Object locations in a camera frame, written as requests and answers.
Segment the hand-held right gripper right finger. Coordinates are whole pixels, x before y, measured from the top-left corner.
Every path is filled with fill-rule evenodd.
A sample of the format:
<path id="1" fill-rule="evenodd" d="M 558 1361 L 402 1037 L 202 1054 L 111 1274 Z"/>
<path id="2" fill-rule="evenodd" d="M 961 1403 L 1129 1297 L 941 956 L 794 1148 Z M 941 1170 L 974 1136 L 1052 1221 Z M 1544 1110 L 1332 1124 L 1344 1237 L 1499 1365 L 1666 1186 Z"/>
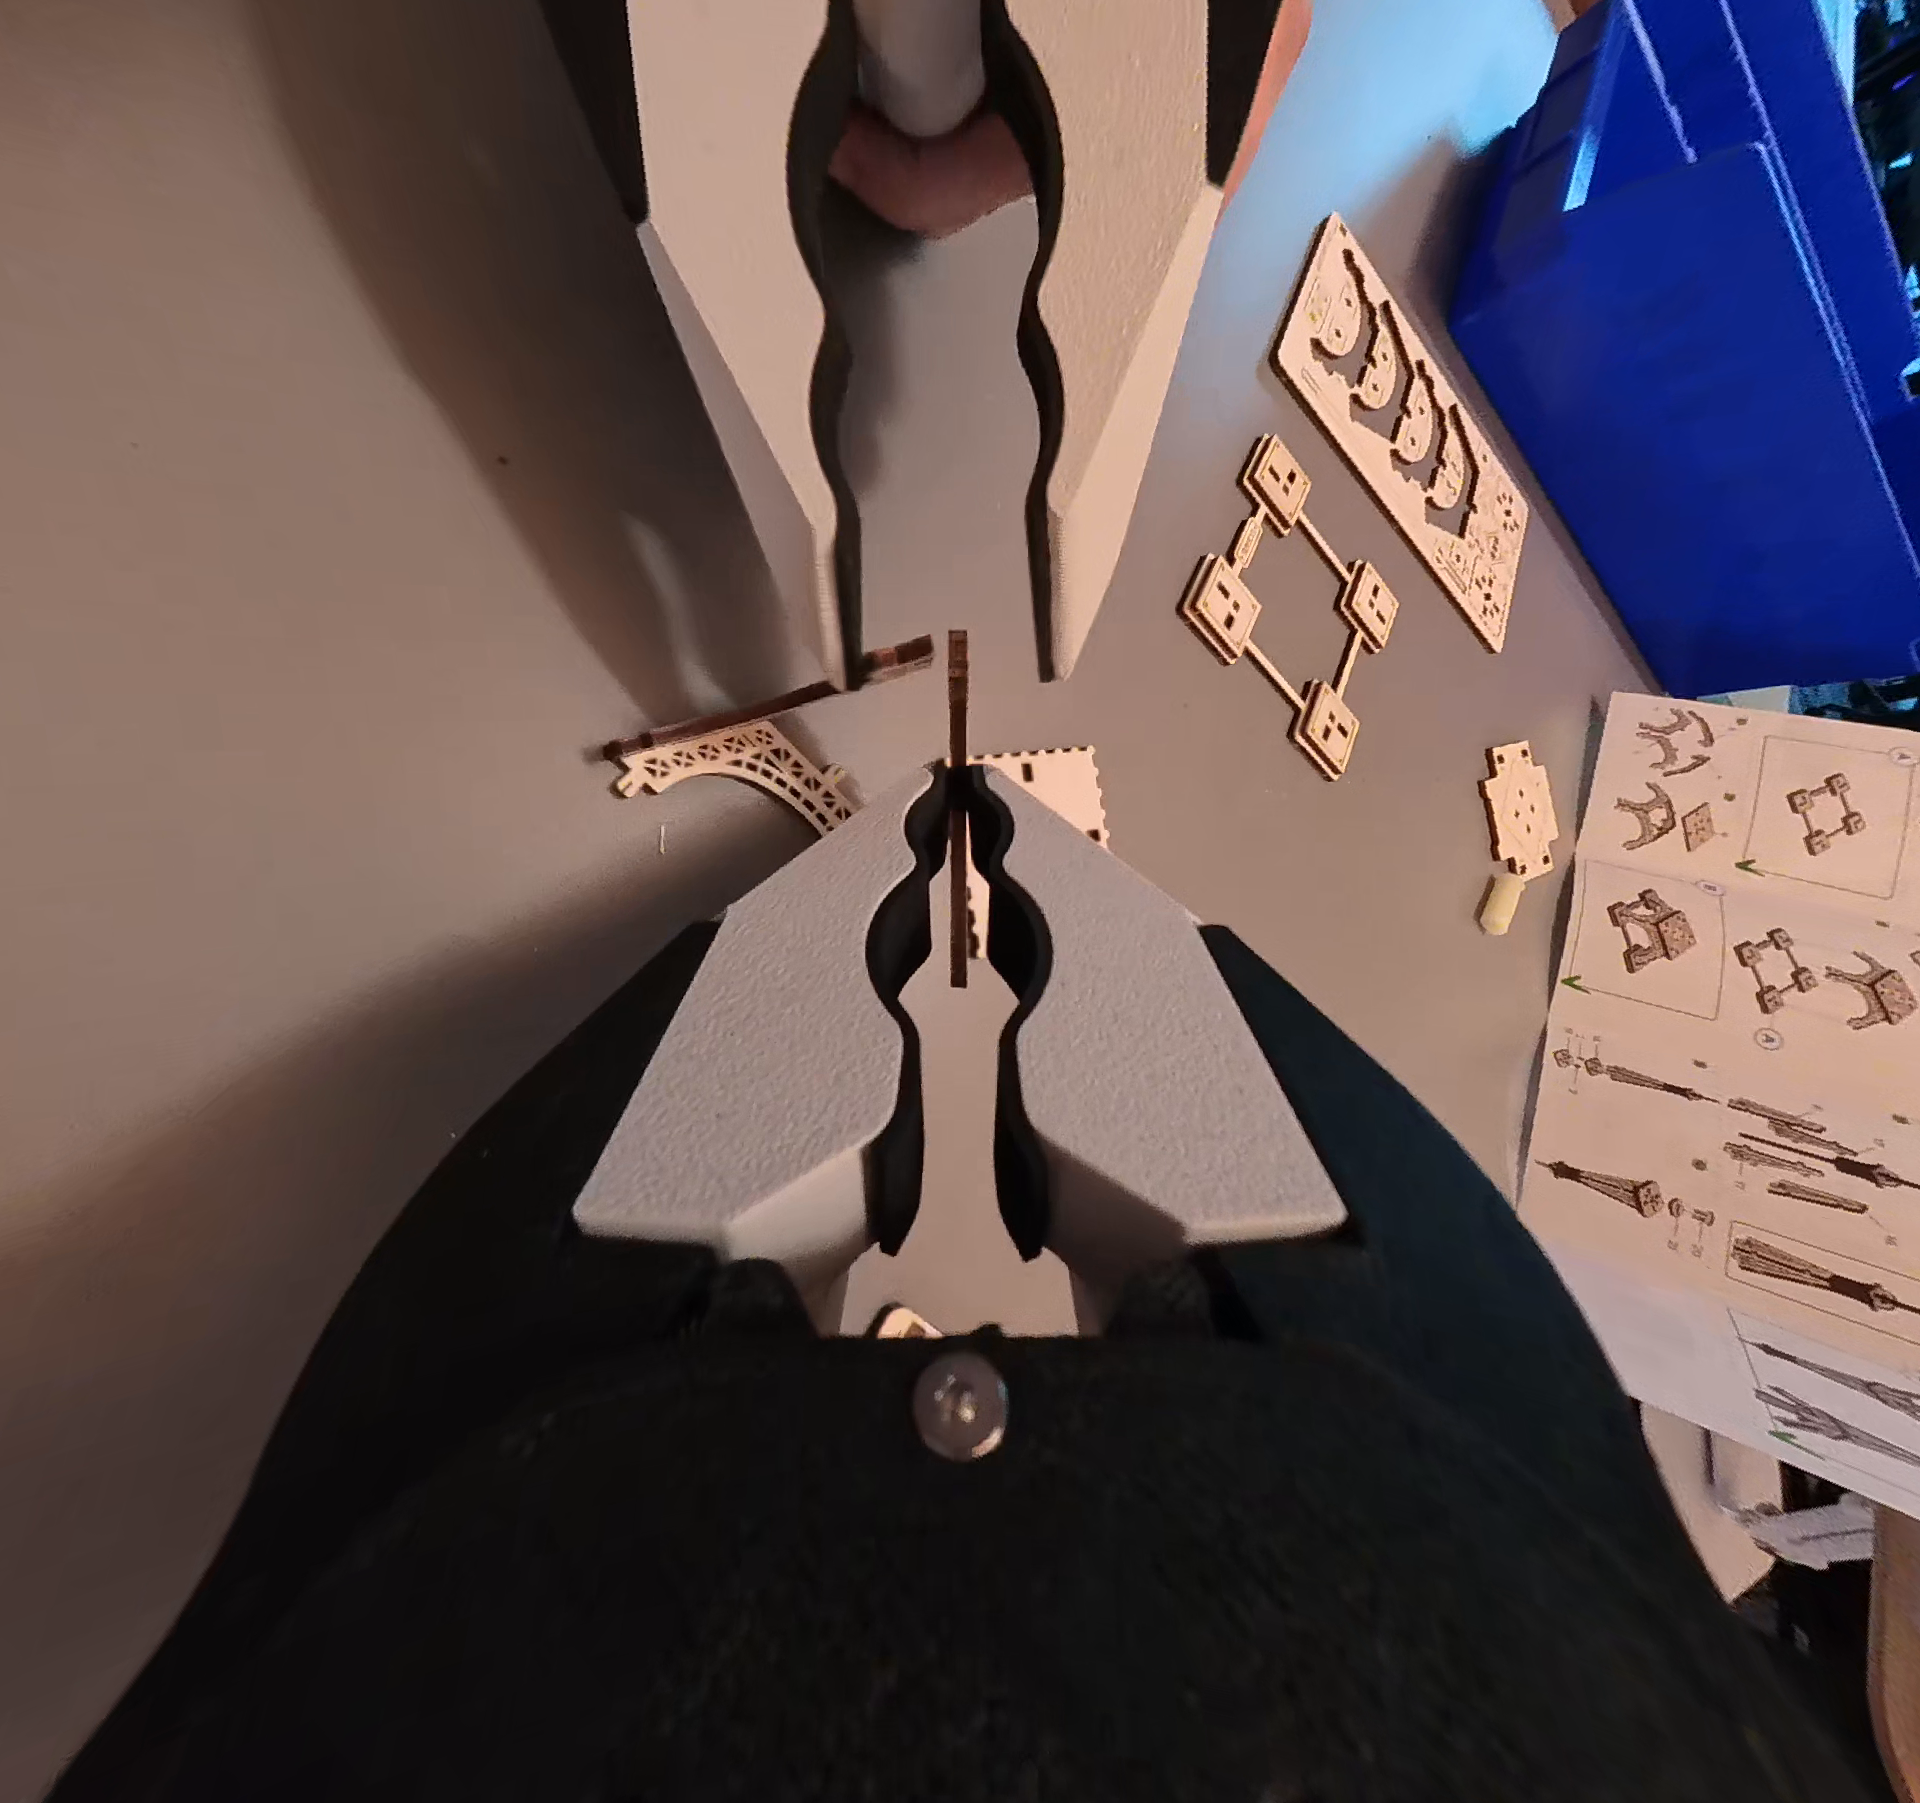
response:
<path id="1" fill-rule="evenodd" d="M 995 1054 L 995 1194 L 1019 1257 L 1096 1335 L 1123 1285 L 1199 1249 L 1339 1234 L 1348 1207 L 1184 903 L 1035 792 L 968 765 Z"/>

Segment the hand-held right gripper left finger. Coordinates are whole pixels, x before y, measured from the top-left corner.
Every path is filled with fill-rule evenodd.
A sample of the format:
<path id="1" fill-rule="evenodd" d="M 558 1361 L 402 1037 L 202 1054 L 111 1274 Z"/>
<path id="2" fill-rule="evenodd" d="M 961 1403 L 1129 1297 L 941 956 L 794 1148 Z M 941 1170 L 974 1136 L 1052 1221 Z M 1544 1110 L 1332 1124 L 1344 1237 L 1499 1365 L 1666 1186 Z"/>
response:
<path id="1" fill-rule="evenodd" d="M 849 1271 L 922 1210 L 922 1032 L 952 772 L 909 772 L 719 920 L 581 1186 L 590 1240 L 770 1259 L 843 1335 Z"/>

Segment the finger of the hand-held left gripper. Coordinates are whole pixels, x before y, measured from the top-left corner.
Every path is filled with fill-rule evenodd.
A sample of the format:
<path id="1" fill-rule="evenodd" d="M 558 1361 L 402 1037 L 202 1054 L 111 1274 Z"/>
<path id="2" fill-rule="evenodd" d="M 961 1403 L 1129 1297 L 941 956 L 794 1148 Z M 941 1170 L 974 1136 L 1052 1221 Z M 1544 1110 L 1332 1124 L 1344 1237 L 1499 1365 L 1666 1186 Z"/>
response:
<path id="1" fill-rule="evenodd" d="M 827 273 L 852 0 L 625 0 L 637 242 L 785 607 L 822 675 L 862 671 L 849 346 Z"/>
<path id="2" fill-rule="evenodd" d="M 1038 196 L 1016 346 L 1041 413 L 1026 534 L 1047 683 L 1116 577 L 1222 213 L 1208 2 L 985 0 Z"/>

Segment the grey desk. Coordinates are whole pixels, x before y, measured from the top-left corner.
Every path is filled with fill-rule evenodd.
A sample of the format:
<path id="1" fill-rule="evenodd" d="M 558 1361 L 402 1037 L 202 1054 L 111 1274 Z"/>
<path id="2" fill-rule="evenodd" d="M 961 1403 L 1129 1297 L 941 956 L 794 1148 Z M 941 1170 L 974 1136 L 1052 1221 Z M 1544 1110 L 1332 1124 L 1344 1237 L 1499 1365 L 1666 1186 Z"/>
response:
<path id="1" fill-rule="evenodd" d="M 1344 213 L 1445 339 L 1475 152 L 1557 0 L 1311 0 L 1080 668 L 1038 683 L 1035 210 L 843 221 L 877 640 L 965 625 L 988 750 L 1096 748 L 1116 850 L 1511 1183 L 1564 877 L 1475 929 L 1494 741 L 1561 823 L 1646 671 L 1535 513 L 1485 653 L 1263 365 Z M 1342 780 L 1177 602 L 1278 434 L 1399 595 Z M 1248 576 L 1329 678 L 1332 577 Z M 593 750 L 806 674 L 537 0 L 4 0 L 4 1797 L 163 1635 L 402 1201 L 676 929 L 806 839 Z M 667 850 L 655 859 L 655 823 Z"/>

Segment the person's left hand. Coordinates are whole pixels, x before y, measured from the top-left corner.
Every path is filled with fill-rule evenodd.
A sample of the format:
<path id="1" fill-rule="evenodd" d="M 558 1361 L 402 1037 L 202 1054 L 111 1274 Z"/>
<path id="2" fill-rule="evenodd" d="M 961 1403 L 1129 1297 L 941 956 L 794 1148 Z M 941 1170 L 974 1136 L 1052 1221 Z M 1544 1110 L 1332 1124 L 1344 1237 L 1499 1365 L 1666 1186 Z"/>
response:
<path id="1" fill-rule="evenodd" d="M 868 213 L 925 242 L 965 233 L 1032 194 L 1019 139 L 992 106 L 974 106 L 944 134 L 915 137 L 852 103 L 830 178 Z"/>

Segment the square toothed wooden plate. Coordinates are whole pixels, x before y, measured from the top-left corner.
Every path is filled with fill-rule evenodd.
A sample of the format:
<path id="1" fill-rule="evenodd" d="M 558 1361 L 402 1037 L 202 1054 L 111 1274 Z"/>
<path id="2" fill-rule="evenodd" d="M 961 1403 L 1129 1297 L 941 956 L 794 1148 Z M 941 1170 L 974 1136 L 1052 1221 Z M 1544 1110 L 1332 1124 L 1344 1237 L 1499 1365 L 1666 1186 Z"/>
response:
<path id="1" fill-rule="evenodd" d="M 1096 778 L 1096 753 L 1092 744 L 973 753 L 968 763 L 998 769 L 1092 844 L 1102 850 L 1111 847 L 1108 814 Z M 965 866 L 968 956 L 980 960 L 989 947 L 989 884 L 973 863 L 973 856 L 965 856 Z"/>

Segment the small cross-shaped wooden plate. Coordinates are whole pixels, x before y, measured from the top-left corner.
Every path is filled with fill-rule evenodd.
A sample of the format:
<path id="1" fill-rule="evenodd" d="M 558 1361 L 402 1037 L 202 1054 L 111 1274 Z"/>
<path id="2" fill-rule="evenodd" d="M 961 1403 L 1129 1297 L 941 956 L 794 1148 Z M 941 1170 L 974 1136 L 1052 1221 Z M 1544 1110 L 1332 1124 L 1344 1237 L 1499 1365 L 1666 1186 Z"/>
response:
<path id="1" fill-rule="evenodd" d="M 1527 741 L 1491 744 L 1485 763 L 1480 792 L 1491 824 L 1491 859 L 1499 874 L 1521 882 L 1547 877 L 1559 838 L 1547 769 Z"/>

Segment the folded black-white instruction sheet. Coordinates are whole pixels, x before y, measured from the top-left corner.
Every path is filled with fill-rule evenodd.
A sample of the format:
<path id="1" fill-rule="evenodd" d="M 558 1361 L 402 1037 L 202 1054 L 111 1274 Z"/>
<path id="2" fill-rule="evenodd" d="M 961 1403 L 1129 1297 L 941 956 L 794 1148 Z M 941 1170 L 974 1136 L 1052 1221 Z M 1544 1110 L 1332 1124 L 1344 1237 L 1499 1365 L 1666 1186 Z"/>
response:
<path id="1" fill-rule="evenodd" d="M 1614 693 L 1517 1213 L 1621 1389 L 1918 1517 L 1918 735 Z"/>

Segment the wooden sheet with arch cutouts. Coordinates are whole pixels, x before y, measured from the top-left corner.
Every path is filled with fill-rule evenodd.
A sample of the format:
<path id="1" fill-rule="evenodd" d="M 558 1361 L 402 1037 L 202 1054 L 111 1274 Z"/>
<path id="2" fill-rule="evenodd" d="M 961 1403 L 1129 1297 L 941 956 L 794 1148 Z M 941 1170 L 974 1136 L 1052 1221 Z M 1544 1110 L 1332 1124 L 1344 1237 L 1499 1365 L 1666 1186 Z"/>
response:
<path id="1" fill-rule="evenodd" d="M 1336 210 L 1311 237 L 1271 365 L 1482 646 L 1499 653 L 1529 504 Z"/>

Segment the wooden square frame piece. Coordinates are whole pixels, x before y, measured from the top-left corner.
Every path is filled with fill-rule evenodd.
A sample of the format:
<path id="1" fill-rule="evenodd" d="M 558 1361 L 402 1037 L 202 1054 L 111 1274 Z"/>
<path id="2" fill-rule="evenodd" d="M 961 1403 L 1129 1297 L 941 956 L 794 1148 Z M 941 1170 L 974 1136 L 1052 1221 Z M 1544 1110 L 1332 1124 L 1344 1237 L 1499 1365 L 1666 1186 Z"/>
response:
<path id="1" fill-rule="evenodd" d="M 1348 699 L 1359 659 L 1380 656 L 1399 623 L 1399 595 L 1368 561 L 1344 561 L 1310 517 L 1310 473 L 1278 434 L 1259 434 L 1237 473 L 1248 516 L 1222 555 L 1208 555 L 1186 577 L 1177 614 L 1220 663 L 1251 663 L 1287 704 L 1287 741 L 1323 780 L 1342 780 L 1357 750 L 1359 716 Z M 1262 599 L 1251 568 L 1266 538 L 1299 535 L 1332 577 L 1332 614 L 1342 625 L 1339 663 L 1329 678 L 1292 683 L 1259 646 Z"/>

